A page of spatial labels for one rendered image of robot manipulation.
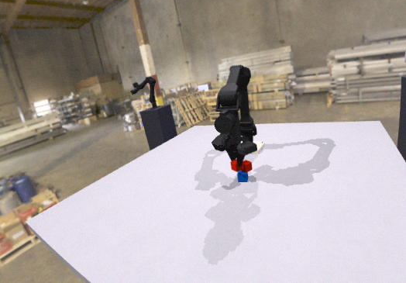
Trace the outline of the blue cube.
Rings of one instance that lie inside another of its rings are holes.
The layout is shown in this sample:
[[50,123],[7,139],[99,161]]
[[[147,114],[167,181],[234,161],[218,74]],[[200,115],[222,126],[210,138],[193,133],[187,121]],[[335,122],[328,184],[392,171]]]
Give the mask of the blue cube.
[[248,181],[248,172],[238,171],[237,175],[238,182],[247,182]]

